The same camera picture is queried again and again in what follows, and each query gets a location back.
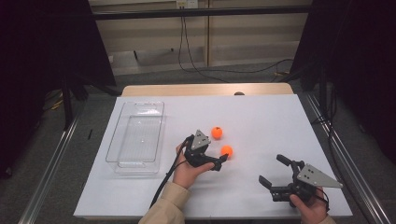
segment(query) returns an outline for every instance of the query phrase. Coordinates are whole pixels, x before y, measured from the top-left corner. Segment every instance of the human hand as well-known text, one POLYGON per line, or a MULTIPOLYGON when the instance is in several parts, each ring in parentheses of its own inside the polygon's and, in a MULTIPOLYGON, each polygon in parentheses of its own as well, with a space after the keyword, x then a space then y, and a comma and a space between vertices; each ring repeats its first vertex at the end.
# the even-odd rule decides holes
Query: human hand
MULTIPOLYGON (((322 190, 322 187, 317 189, 320 198, 323 198, 322 190)), ((327 216, 326 203, 316 197, 312 197, 307 204, 295 194, 290 195, 290 200, 300 210, 301 221, 305 224, 318 224, 327 216)))
MULTIPOLYGON (((177 146, 176 154, 182 150, 181 147, 181 144, 177 146)), ((212 169, 215 164, 213 162, 208 162, 202 166, 193 167, 186 161, 183 152, 180 152, 176 166, 177 168, 174 172, 173 182, 185 189, 188 189, 195 182, 198 175, 212 169)))

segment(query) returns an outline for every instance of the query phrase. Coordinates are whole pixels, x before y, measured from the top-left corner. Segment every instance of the sleeve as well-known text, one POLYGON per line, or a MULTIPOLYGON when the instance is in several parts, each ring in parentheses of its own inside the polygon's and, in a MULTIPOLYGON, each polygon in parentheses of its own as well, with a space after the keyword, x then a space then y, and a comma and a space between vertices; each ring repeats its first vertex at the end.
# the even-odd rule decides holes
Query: sleeve
POLYGON ((184 224, 182 209, 190 198, 190 192, 181 186, 168 182, 161 198, 140 219, 139 224, 184 224))
POLYGON ((334 219, 332 219, 332 217, 326 216, 326 218, 323 221, 319 222, 319 224, 335 224, 335 221, 334 219))

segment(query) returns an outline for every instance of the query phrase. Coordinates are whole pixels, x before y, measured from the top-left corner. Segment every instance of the white tabletop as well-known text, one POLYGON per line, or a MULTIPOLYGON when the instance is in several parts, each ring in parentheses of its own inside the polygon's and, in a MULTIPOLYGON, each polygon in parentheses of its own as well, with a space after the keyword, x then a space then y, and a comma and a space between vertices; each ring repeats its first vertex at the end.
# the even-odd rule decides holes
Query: white tabletop
MULTIPOLYGON (((211 138, 206 155, 218 157, 221 147, 230 145, 233 157, 219 172, 197 178, 184 209, 188 219, 298 217, 298 210, 289 203, 274 203, 259 183, 259 175, 273 186, 292 181, 290 167, 277 161, 277 154, 310 163, 334 177, 297 95, 119 97, 74 215, 92 219, 145 215, 176 156, 175 147, 197 129, 211 138), (151 177, 115 174, 106 154, 122 105, 158 101, 164 102, 165 116, 160 171, 151 177), (214 126, 223 130, 220 140, 210 137, 214 126)), ((331 216, 352 216, 340 189, 324 190, 331 216)))

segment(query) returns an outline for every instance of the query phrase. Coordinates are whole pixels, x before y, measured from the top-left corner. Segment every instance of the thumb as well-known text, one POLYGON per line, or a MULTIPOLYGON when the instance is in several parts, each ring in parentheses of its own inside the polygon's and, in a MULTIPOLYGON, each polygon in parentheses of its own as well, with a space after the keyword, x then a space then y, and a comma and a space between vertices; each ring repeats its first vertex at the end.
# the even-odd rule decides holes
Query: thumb
POLYGON ((195 168, 196 174, 200 175, 200 174, 212 169, 213 167, 215 167, 215 163, 213 163, 213 162, 205 163, 204 165, 198 166, 197 168, 195 168))
POLYGON ((300 210, 301 213, 306 214, 310 211, 305 203, 301 201, 301 199, 297 195, 291 194, 290 200, 300 210))

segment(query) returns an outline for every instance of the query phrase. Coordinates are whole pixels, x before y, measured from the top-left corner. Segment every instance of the electrical outlet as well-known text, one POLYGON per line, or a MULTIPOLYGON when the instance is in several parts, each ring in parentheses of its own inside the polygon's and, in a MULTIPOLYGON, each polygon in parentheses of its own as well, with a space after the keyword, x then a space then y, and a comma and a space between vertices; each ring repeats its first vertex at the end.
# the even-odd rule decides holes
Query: electrical outlet
POLYGON ((198 0, 187 0, 187 8, 198 8, 198 0))
POLYGON ((176 8, 187 8, 187 0, 176 0, 176 8))

